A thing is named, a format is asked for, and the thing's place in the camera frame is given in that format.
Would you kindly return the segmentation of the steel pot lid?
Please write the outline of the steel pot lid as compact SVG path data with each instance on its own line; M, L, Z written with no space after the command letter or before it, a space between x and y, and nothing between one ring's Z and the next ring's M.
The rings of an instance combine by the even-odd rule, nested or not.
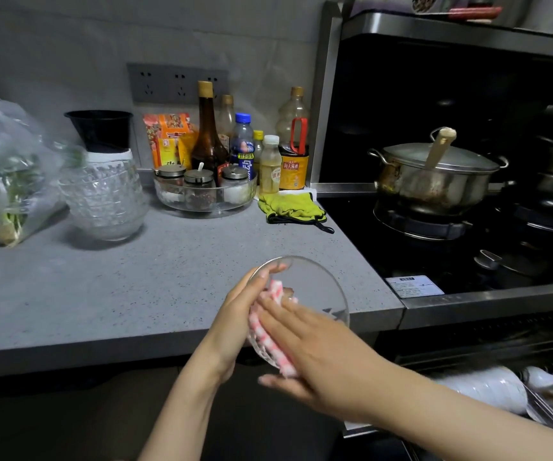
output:
M431 143L407 143L384 147L380 154L388 162L401 163L413 168L426 169L425 162L431 151ZM503 166L472 151L450 146L435 166L436 170L452 173L495 173Z

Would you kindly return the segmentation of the small yellow cap bottle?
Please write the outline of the small yellow cap bottle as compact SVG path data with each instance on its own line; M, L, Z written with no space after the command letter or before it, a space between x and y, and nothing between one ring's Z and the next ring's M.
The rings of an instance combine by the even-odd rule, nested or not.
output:
M254 144L254 161L253 161L253 171L256 176L257 185L260 183L260 158L264 150L264 131L254 130L253 131L253 144Z

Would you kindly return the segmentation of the person's left hand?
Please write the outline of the person's left hand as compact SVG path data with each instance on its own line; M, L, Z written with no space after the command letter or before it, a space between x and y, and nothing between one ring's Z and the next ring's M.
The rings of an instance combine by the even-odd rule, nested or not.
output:
M250 285L251 269L228 292L211 327L194 352L211 382L221 384L233 373L235 359L246 341L250 308L264 290Z

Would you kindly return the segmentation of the white label sticker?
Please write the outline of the white label sticker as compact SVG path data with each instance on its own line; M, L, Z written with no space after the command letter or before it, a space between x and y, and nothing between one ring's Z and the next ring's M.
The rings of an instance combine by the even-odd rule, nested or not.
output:
M444 295L444 291L425 275L392 277L385 281L400 299Z

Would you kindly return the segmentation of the pink white checkered cloth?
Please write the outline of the pink white checkered cloth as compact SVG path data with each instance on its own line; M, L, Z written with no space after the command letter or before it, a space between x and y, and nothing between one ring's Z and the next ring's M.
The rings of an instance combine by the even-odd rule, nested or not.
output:
M263 357L273 367L278 368L280 374L285 378L298 378L298 372L283 353L271 336L265 331L257 313L259 306L254 304L250 309L250 343L256 353Z

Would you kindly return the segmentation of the glass condiment jar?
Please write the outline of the glass condiment jar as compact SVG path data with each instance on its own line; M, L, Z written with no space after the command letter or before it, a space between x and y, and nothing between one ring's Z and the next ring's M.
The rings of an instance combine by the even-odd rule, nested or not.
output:
M242 206L250 197L249 170L238 165L225 166L220 174L219 185L223 202Z
M211 170L200 162L197 169L187 170L184 175L186 207L191 211L208 212L216 202L216 184Z
M187 168L181 164L162 165L154 170L154 185L159 201L168 206L184 203L184 175Z

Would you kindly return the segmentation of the person's right hand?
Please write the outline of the person's right hand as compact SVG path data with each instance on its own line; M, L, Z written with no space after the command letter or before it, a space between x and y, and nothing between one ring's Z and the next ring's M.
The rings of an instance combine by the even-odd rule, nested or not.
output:
M295 398L343 421L387 428L390 384L396 366L377 354L342 323L284 299L278 305L267 293L259 296L259 320L288 356L307 398Z

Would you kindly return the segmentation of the clear glass bowl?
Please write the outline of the clear glass bowl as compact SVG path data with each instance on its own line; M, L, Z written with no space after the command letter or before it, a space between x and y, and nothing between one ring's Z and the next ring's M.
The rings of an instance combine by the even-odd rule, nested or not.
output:
M275 302L281 303L283 297L289 297L349 326L349 306L345 294L327 269L315 261L297 255L277 257L266 263L272 262L288 264L288 269L274 275L268 288L265 288Z

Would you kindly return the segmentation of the dark pan with lid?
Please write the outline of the dark pan with lid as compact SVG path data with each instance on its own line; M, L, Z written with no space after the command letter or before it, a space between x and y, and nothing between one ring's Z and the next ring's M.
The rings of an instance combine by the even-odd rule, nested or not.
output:
M486 289L536 285L549 270L549 261L519 253L496 255L481 249L473 257L480 283Z

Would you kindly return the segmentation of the orange seasoning packet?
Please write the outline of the orange seasoning packet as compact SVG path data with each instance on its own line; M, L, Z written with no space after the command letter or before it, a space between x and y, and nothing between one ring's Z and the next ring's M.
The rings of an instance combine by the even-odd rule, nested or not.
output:
M198 132L187 113L145 114L143 122L152 153L153 168L180 164L177 149L178 138L185 133Z

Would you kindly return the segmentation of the blue cap plastic bottle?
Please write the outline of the blue cap plastic bottle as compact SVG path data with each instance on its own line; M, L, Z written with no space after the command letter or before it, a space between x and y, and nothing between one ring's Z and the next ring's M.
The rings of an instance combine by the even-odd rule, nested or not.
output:
M251 115L246 113L235 114L235 125L230 135L230 164L248 170L248 178L252 180L254 170L255 145L254 133L251 128Z

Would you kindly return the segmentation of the grey wall socket panel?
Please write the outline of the grey wall socket panel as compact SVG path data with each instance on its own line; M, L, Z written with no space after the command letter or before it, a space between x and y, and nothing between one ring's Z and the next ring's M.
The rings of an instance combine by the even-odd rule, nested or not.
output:
M134 62L126 67L134 103L197 105L199 81L213 84L217 101L223 94L232 94L226 70Z

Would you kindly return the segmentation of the yellow seasoning packet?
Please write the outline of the yellow seasoning packet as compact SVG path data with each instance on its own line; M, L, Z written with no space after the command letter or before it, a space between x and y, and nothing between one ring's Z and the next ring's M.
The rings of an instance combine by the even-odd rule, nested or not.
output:
M198 132L182 134L177 140L179 163L186 168L192 169L192 152L198 139Z

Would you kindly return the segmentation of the round glass condiment tray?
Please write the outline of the round glass condiment tray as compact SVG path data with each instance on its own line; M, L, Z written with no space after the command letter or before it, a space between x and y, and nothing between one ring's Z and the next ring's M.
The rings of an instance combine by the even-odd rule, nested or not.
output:
M214 176L208 169L185 170L166 165L154 171L158 200L166 207L191 216L218 217L246 208L255 198L257 177L246 168L225 166Z

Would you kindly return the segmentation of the person's right forearm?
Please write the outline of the person's right forearm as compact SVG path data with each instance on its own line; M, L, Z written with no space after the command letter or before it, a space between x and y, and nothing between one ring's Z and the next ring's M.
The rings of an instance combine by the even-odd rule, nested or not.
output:
M553 461L553 429L382 362L363 396L364 421L445 461Z

